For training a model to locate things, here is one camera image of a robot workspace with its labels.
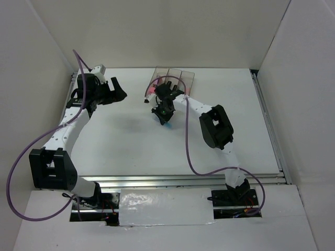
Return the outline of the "clear blue highlighter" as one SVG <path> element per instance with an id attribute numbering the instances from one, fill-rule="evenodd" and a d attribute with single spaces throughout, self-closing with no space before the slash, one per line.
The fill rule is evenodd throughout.
<path id="1" fill-rule="evenodd" d="M 160 122 L 159 122 L 159 124 L 160 124 L 161 126 L 163 126 L 163 127 L 167 128 L 167 129 L 170 129 L 170 130 L 172 130 L 172 129 L 173 129 L 173 126 L 172 126 L 172 124 L 171 124 L 171 123 L 169 123 L 169 122 L 165 122 L 164 124 L 162 124 L 162 123 L 160 123 Z"/>

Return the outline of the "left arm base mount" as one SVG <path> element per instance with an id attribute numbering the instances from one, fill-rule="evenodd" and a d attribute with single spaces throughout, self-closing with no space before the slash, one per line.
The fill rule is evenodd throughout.
<path id="1" fill-rule="evenodd" d="M 79 197 L 73 199 L 70 222 L 103 222 L 107 226 L 119 225 L 120 193 L 102 193 L 97 202 Z"/>

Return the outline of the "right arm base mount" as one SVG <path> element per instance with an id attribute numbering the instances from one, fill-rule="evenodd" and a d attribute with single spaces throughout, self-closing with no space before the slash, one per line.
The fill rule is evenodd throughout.
<path id="1" fill-rule="evenodd" d="M 247 181 L 232 188 L 226 185 L 224 190 L 212 190 L 207 198 L 213 204 L 214 219 L 232 219 L 260 217 L 260 213 L 248 215 L 249 211 L 258 209 L 259 201 L 255 189 Z"/>

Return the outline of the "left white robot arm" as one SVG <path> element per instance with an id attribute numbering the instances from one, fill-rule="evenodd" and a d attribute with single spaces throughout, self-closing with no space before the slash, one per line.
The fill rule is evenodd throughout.
<path id="1" fill-rule="evenodd" d="M 116 77 L 101 82 L 96 74 L 85 73 L 77 77 L 77 88 L 66 104 L 60 128 L 40 149 L 29 153 L 33 184 L 36 188 L 68 191 L 77 195 L 90 208 L 103 204 L 105 196 L 97 182 L 80 177 L 71 160 L 71 153 L 81 131 L 99 105 L 120 102 L 127 97 Z"/>

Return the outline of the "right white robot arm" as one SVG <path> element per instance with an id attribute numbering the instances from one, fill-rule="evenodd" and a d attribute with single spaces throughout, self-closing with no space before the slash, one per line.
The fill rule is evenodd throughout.
<path id="1" fill-rule="evenodd" d="M 197 176 L 210 176 L 224 172 L 229 201 L 234 205 L 242 204 L 250 190 L 250 184 L 240 167 L 223 167 L 208 173 L 199 173 L 191 163 L 188 141 L 189 117 L 194 115 L 200 124 L 203 140 L 211 149 L 219 149 L 231 154 L 234 129 L 222 105 L 209 106 L 191 98 L 178 88 L 170 88 L 171 82 L 155 84 L 153 92 L 145 98 L 149 103 L 154 97 L 155 105 L 151 112 L 157 116 L 161 125 L 167 124 L 175 111 L 185 113 L 185 150 L 191 171 Z"/>

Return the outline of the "pink cap pen bundle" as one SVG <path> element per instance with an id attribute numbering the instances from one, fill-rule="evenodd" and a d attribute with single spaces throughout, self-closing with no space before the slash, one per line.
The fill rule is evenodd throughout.
<path id="1" fill-rule="evenodd" d="M 159 85 L 159 80 L 153 82 L 153 84 L 149 87 L 149 89 L 147 91 L 147 95 L 154 94 L 154 91 L 155 91 L 155 89 L 158 85 Z"/>

